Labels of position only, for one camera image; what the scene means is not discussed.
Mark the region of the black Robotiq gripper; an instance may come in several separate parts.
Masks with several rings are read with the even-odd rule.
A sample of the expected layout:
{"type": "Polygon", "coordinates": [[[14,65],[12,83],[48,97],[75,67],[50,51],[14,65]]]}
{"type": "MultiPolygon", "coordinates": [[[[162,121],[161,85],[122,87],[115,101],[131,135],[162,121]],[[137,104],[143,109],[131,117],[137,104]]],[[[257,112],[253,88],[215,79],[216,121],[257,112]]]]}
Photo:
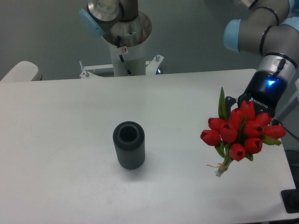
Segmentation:
{"type": "Polygon", "coordinates": [[[253,102],[256,115],[266,112],[274,117],[277,104],[286,88],[287,82],[282,77],[273,76],[267,71],[255,72],[242,95],[238,98],[225,97],[227,119],[232,107],[237,103],[241,107],[243,101],[253,102]]]}

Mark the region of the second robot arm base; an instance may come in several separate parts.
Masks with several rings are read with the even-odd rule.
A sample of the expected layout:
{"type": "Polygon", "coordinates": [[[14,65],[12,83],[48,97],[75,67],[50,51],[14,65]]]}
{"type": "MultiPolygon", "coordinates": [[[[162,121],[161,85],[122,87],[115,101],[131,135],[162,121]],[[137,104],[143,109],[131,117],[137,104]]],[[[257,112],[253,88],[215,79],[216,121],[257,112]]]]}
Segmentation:
{"type": "Polygon", "coordinates": [[[91,34],[102,36],[118,22],[133,21],[138,11],[136,0],[89,0],[79,19],[91,34]]]}

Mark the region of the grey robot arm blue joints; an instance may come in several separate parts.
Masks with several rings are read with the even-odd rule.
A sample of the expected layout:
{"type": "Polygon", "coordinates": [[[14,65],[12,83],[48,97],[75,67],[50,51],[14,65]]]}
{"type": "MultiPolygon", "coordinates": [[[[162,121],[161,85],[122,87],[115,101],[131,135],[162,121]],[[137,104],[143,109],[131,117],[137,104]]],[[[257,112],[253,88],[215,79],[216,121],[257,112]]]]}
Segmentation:
{"type": "Polygon", "coordinates": [[[290,17],[297,0],[254,0],[245,20],[231,20],[225,28],[226,48],[263,57],[258,70],[273,71],[286,60],[279,76],[290,82],[299,66],[299,19],[290,17]]]}

